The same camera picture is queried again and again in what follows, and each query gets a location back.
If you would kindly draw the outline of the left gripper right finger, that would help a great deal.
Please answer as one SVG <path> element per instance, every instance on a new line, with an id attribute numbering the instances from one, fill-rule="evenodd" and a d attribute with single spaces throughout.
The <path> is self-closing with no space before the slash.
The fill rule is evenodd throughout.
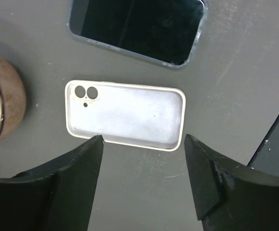
<path id="1" fill-rule="evenodd" d="M 279 177 L 243 165 L 189 134 L 184 147 L 205 231 L 279 231 Z"/>

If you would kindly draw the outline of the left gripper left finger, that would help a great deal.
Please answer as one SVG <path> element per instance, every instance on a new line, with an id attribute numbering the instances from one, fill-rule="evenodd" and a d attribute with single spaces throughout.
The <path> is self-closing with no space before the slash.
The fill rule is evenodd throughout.
<path id="1" fill-rule="evenodd" d="M 97 135 L 47 163 L 0 178 L 0 231 L 87 230 L 103 148 Z"/>

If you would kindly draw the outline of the cream phone case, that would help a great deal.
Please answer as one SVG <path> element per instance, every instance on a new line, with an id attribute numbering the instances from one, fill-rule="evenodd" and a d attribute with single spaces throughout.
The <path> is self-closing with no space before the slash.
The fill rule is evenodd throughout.
<path id="1" fill-rule="evenodd" d="M 186 97 L 175 88 L 72 80 L 65 110 L 74 137 L 172 152 L 182 140 Z"/>

